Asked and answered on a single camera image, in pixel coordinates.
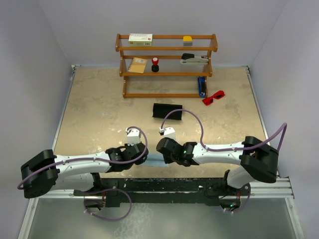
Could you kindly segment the light blue cleaning cloth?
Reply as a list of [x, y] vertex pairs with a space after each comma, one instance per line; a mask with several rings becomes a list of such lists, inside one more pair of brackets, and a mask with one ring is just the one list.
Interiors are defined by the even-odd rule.
[[141, 166], [150, 166], [150, 167], [168, 167], [165, 163], [163, 155], [159, 153], [150, 153], [147, 156], [147, 159]]

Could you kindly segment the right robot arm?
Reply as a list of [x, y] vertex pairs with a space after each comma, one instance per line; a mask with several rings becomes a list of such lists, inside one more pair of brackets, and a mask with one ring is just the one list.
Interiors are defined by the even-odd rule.
[[261, 143], [261, 140], [247, 136], [244, 141], [230, 144], [230, 150], [225, 151], [227, 145], [220, 144], [216, 145], [216, 151], [209, 151], [197, 142], [180, 145], [174, 139], [164, 137], [158, 142], [156, 150], [163, 155], [166, 164], [175, 162], [185, 167], [207, 163], [237, 165], [237, 168], [225, 172], [225, 180], [221, 184], [225, 194], [233, 195], [254, 180], [276, 182], [279, 152]]

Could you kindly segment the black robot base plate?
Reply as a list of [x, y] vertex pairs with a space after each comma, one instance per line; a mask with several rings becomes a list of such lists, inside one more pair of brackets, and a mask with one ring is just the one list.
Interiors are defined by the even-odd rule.
[[105, 206], [121, 203], [240, 205], [240, 196], [248, 196], [249, 184], [240, 189], [227, 186], [223, 178], [101, 178], [88, 190], [75, 190], [75, 196], [101, 196]]

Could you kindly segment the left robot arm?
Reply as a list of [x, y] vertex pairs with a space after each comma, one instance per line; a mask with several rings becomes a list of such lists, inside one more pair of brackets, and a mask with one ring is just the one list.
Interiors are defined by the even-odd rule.
[[20, 168], [22, 181], [17, 188], [27, 199], [54, 190], [79, 190], [91, 195], [101, 193], [101, 173], [122, 172], [134, 164], [145, 162], [147, 146], [143, 143], [125, 144], [89, 155], [55, 155], [44, 150]]

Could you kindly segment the black glasses case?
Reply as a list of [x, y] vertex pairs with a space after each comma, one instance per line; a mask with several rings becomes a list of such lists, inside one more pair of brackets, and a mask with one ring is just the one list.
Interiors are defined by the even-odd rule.
[[[152, 117], [163, 119], [171, 111], [179, 110], [179, 109], [182, 109], [182, 105], [154, 103]], [[182, 111], [179, 111], [179, 112], [172, 113], [171, 115], [168, 116], [167, 119], [181, 120], [181, 118], [182, 118]]]

